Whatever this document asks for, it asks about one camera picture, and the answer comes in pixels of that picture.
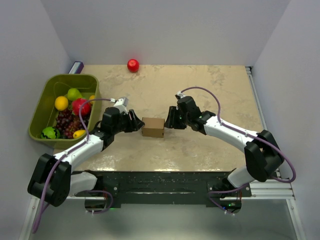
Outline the brown cardboard box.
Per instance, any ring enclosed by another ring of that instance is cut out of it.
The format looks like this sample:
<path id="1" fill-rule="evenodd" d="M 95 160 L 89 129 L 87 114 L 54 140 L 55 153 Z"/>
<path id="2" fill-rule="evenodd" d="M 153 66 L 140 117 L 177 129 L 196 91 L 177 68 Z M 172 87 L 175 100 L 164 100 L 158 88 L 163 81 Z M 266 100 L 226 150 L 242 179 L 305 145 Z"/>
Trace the brown cardboard box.
<path id="1" fill-rule="evenodd" d="M 152 138 L 164 138 L 165 119 L 143 117 L 144 126 L 141 129 L 142 136 Z"/>

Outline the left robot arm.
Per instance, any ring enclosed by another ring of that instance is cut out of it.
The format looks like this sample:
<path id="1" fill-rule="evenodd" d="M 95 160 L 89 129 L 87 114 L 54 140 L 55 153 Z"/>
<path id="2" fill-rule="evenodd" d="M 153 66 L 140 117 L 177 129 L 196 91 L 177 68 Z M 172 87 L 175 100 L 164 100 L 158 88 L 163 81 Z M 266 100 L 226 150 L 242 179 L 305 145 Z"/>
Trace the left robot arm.
<path id="1" fill-rule="evenodd" d="M 39 157 L 27 192 L 54 207 L 60 206 L 70 194 L 82 191 L 99 196 L 104 184 L 91 173 L 74 175 L 75 168 L 106 149 L 116 134 L 137 132 L 144 125 L 134 110 L 125 113 L 116 107 L 108 107 L 102 120 L 83 140 L 55 155 L 45 153 Z"/>

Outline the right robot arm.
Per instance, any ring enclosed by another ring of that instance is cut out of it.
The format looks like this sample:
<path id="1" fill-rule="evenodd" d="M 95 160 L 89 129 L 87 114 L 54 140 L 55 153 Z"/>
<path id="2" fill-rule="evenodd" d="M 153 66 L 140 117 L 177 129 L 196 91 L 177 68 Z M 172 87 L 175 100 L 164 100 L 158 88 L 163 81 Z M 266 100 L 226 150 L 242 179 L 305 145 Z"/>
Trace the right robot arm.
<path id="1" fill-rule="evenodd" d="M 191 96 L 177 100 L 177 106 L 170 106 L 164 126 L 168 129 L 184 130 L 191 127 L 195 132 L 218 138 L 244 153 L 245 166 L 236 168 L 215 188 L 233 197 L 241 186 L 254 180 L 265 182 L 284 162 L 284 158 L 271 146 L 277 147 L 273 135 L 267 131 L 235 131 L 236 126 L 228 128 L 210 111 L 201 111 Z"/>

